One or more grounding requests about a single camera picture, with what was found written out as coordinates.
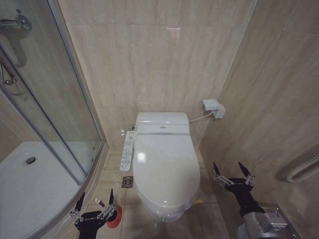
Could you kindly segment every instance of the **toilet tank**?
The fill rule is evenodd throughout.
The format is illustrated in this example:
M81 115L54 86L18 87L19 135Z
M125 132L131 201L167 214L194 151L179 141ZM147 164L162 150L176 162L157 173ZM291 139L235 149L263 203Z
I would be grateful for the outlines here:
M138 134L189 134L185 113L139 112L135 122Z

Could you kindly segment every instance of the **electrical cord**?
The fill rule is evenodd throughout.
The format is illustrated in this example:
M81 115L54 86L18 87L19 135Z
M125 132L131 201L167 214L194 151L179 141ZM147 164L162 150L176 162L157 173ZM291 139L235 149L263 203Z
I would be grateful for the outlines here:
M205 115L205 116L202 116L202 117L199 117L199 118L196 118L196 119L192 119L192 120L190 120L189 122L192 123L192 122L194 122L194 121L196 121L196 120L200 120L200 119L202 119L202 118L205 118L205 117L207 117L207 116L210 116L211 114L213 114L213 111L211 111L209 114L207 114L207 115Z

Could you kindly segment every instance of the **bidet seat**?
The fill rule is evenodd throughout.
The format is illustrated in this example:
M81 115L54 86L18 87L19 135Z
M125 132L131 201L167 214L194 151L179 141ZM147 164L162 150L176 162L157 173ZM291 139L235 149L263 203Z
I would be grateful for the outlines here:
M190 135L140 133L133 159L140 199L158 217L178 219L191 207L200 181Z

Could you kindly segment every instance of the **white toilet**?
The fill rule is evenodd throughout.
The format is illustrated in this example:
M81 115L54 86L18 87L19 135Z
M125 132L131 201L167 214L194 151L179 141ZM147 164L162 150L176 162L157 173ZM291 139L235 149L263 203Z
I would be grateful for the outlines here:
M185 113L139 112L133 176L144 206L176 221L196 199L200 172Z

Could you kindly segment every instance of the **floor drain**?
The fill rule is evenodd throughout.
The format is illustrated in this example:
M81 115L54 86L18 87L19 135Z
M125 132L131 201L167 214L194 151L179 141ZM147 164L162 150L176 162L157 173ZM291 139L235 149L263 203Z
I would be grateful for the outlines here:
M133 187L133 176L123 177L122 188L132 188Z
M35 162L35 157L30 157L30 158L28 158L28 159L25 161L26 164L31 164L31 163L34 163L34 162Z

